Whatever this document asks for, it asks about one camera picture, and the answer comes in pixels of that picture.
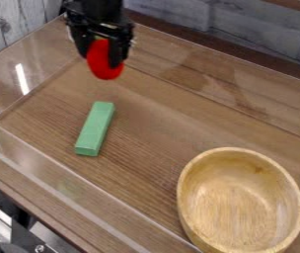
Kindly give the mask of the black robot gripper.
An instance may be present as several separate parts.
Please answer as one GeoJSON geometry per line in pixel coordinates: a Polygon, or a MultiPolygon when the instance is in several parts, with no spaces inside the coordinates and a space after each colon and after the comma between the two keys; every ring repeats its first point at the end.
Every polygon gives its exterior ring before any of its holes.
{"type": "Polygon", "coordinates": [[[124,10],[124,0],[64,0],[64,18],[82,58],[97,37],[108,39],[108,62],[116,68],[128,58],[135,23],[124,10]]]}

